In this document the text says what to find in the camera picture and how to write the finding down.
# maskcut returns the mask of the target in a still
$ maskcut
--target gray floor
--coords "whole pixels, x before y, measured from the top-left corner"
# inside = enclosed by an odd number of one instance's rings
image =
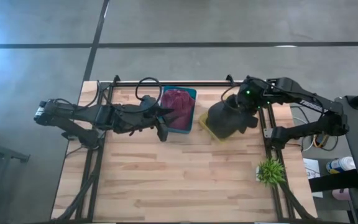
[[[0,1],[0,44],[92,43],[102,3]],[[207,41],[358,41],[358,1],[112,0],[100,40]],[[59,129],[32,118],[40,100],[78,100],[89,54],[89,49],[0,49],[0,145],[31,154],[27,164],[9,169],[0,191],[0,223],[49,219],[67,141]],[[99,49],[90,79],[112,80],[117,74],[123,80],[215,80],[229,73],[235,79],[290,77],[333,100],[358,93],[358,47]],[[333,152],[310,149],[304,156],[349,153],[340,138]]]

